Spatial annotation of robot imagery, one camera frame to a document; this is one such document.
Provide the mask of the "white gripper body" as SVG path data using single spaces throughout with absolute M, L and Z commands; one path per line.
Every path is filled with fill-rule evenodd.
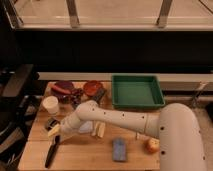
M 76 114 L 71 114 L 63 118 L 60 122 L 61 141 L 65 141 L 78 133 L 82 121 Z

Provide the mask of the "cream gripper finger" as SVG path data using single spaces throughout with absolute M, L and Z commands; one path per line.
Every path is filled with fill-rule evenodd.
M 53 136 L 57 136 L 60 134 L 60 125 L 56 124 L 49 132 L 48 132 L 48 136 L 49 137 L 53 137 Z

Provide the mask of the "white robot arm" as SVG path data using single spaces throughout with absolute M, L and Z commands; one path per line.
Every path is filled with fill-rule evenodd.
M 75 134 L 86 121 L 102 121 L 160 140 L 160 171 L 207 171 L 198 120 L 186 105 L 172 103 L 159 114 L 103 109 L 93 101 L 80 104 L 48 136 Z

